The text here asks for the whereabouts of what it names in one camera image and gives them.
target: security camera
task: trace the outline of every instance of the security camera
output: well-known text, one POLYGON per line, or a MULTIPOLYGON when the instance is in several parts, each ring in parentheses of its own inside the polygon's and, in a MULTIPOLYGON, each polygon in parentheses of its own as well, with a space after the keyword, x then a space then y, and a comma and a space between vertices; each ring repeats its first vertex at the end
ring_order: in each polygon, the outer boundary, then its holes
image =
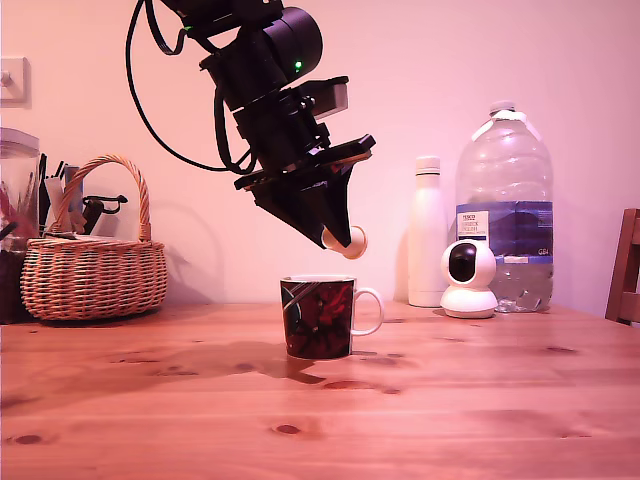
POLYGON ((460 240, 442 255, 442 274, 449 288, 440 304, 457 318, 489 318, 498 306, 489 284, 496 273, 496 259, 483 242, 460 240))

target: mug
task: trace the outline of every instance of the mug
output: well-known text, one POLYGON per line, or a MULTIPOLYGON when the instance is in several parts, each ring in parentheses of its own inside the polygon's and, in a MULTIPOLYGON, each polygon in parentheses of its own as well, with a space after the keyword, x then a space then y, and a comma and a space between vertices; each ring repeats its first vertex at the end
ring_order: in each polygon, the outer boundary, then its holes
POLYGON ((356 288, 356 279, 338 275, 293 276, 280 280, 287 353, 308 360, 328 360, 351 353, 352 337, 371 335, 384 321, 384 302, 371 288, 356 288), (380 307, 378 324, 353 328, 354 305, 368 293, 380 307))

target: mug handle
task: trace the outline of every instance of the mug handle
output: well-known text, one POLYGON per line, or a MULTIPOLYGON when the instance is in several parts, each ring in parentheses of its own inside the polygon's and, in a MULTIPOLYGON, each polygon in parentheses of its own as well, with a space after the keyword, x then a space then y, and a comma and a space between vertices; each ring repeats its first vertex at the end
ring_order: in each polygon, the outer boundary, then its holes
POLYGON ((373 288, 359 288, 358 290, 356 290, 356 293, 353 295, 354 307, 355 307, 356 300, 358 300, 358 297, 360 297, 360 295, 364 295, 365 293, 368 293, 369 295, 371 295, 378 302, 378 307, 380 307, 380 315, 378 316, 378 325, 370 328, 369 330, 356 330, 355 328, 352 328, 351 335, 355 337, 363 337, 364 335, 371 335, 372 333, 376 332, 382 326, 382 322, 384 322, 384 302, 382 301, 380 294, 376 292, 373 288))

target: wicker basket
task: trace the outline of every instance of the wicker basket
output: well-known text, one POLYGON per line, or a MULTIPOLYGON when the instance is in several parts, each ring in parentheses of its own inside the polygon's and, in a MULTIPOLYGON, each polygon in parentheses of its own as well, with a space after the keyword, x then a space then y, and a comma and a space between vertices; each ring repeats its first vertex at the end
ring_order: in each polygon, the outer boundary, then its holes
MULTIPOLYGON (((125 166, 140 190, 139 242, 121 240, 30 240, 22 272, 22 298, 31 315, 42 320, 96 320, 142 313, 158 307, 167 293, 164 245, 151 241, 149 192, 138 168, 107 155, 78 170, 65 189, 59 213, 73 190, 105 163, 125 166)), ((49 228, 60 232, 59 222, 49 228)))

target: blue label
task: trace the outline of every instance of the blue label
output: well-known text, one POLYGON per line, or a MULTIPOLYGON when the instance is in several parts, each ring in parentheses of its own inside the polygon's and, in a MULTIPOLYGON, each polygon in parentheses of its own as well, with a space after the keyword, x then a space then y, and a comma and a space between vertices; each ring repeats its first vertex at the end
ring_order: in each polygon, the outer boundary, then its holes
POLYGON ((498 263, 553 263, 551 202, 483 202, 458 205, 458 240, 489 239, 498 263))

